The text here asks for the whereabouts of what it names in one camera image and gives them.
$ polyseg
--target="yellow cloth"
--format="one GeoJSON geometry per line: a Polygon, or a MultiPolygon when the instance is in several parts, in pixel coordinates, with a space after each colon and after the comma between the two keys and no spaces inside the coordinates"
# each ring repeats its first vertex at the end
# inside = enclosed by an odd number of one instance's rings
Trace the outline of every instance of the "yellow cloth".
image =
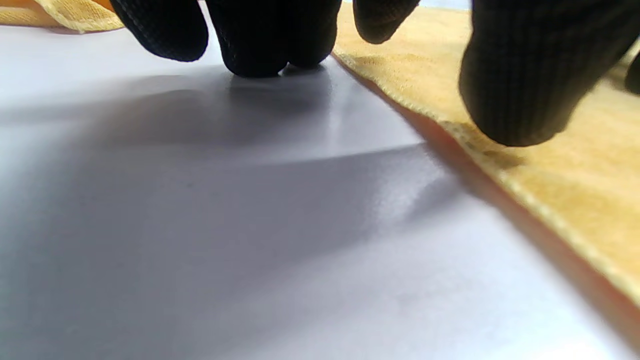
{"type": "Polygon", "coordinates": [[[124,27],[109,0],[0,0],[0,25],[65,27],[80,32],[124,27]]]}
{"type": "Polygon", "coordinates": [[[580,103],[564,133],[535,147],[505,148],[476,129],[458,94],[469,36],[469,12],[418,8],[392,40],[366,44],[343,3],[334,56],[442,126],[515,201],[640,306],[640,97],[621,90],[637,46],[580,103]]]}

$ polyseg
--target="fingertip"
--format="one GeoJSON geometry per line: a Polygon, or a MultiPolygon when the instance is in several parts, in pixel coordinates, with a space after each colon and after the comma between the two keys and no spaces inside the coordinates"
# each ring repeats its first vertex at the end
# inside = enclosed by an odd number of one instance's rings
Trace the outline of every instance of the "fingertip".
{"type": "Polygon", "coordinates": [[[396,33],[418,4],[419,0],[354,0],[356,30],[366,42],[382,44],[396,33]]]}
{"type": "Polygon", "coordinates": [[[156,56],[191,62],[207,49],[209,32],[195,0],[112,0],[111,4],[136,40],[156,56]]]}

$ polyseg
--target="gloved finger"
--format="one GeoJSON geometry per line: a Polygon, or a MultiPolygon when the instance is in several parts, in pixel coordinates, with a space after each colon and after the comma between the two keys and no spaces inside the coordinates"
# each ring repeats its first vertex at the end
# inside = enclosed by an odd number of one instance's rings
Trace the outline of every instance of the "gloved finger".
{"type": "Polygon", "coordinates": [[[634,94],[640,95],[640,54],[629,66],[627,77],[625,78],[625,88],[634,94]]]}
{"type": "Polygon", "coordinates": [[[353,0],[356,29],[366,42],[389,40],[420,0],[353,0]]]}
{"type": "Polygon", "coordinates": [[[287,65],[280,5],[273,0],[207,0],[222,59],[238,76],[277,76],[287,65]]]}
{"type": "Polygon", "coordinates": [[[207,24],[196,0],[111,0],[113,9],[149,52],[195,61],[207,48],[207,24]]]}
{"type": "Polygon", "coordinates": [[[283,8],[283,34],[288,60],[297,67],[314,67],[335,45],[342,0],[292,0],[283,8]]]}
{"type": "Polygon", "coordinates": [[[564,131],[640,32],[636,0],[475,0],[472,11],[460,94],[478,128],[507,146],[564,131]]]}

